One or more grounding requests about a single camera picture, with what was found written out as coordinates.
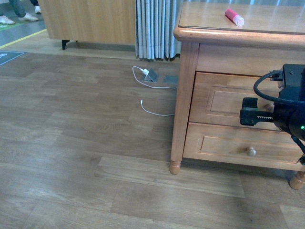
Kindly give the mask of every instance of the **pink lip balm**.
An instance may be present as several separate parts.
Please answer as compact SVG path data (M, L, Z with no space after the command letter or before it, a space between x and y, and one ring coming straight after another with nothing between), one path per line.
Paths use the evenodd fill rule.
M243 26L244 25L244 19L238 15L235 11L231 10L228 8L224 14L231 20L233 21L236 25L238 26Z

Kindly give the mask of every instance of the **white charging cable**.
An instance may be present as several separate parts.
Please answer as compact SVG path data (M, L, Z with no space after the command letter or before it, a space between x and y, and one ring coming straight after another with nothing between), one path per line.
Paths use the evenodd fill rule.
M176 87L152 87L152 86L149 86L149 85L147 85L147 84L144 84L144 83L142 83L141 81L139 81L139 80L137 79L137 77L135 76L134 68L140 69L140 70L143 72L144 75L148 75L149 71L148 71L147 69L142 69L142 68L139 68L139 67L137 67L137 66L133 66L133 67L132 67L132 72L133 72L133 76L134 76L135 80L136 80L137 82L139 82L140 84L144 85L144 86L147 86L147 87L150 87L150 88L169 88L169 89L177 89Z
M153 114L153 115L158 115L158 116L174 116L175 115L175 114L156 114L156 113L150 112L143 107L143 100L141 100L141 107L144 111L146 111L147 113Z

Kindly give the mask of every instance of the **drawer knob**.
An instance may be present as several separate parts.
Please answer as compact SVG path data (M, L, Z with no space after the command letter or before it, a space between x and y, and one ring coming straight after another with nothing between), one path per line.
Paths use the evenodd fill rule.
M268 111L268 112L273 112L275 106L273 104L266 104L264 106L265 110Z
M246 152L247 152L247 155L248 156L255 156L256 155L256 150L251 146L251 147L248 147L246 149Z

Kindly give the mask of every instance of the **cabinet leg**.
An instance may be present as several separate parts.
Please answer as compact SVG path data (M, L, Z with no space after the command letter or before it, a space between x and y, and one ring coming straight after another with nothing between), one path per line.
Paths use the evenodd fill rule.
M181 161L171 161L170 172L171 174L177 175L180 171Z
M291 188L299 190L305 185L305 172L297 172L294 178L289 182Z
M61 41L61 45L62 45L62 50L66 49L66 44L69 42L70 40L62 40Z

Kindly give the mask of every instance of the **yellow floor line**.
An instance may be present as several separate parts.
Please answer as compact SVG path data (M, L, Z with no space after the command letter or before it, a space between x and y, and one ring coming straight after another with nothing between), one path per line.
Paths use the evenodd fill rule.
M15 43L17 43L17 42L20 42L20 41L22 41L22 40L25 40L25 39L27 39L27 38L29 38L29 37L35 36L35 35L37 35L37 34L39 34L39 33L45 32L46 30L47 30L47 29L44 29L44 30L41 30L41 31L39 31L39 32L33 33L33 34L29 35L29 36L22 37L22 38L20 38L20 39L18 39L18 40L15 40L15 41L13 41L13 42L7 43L7 44L5 44L5 45L3 45L3 46L0 46L0 49L2 49L2 48L4 48L4 47L7 47L7 46L9 46L9 45L11 45L11 44L15 44Z

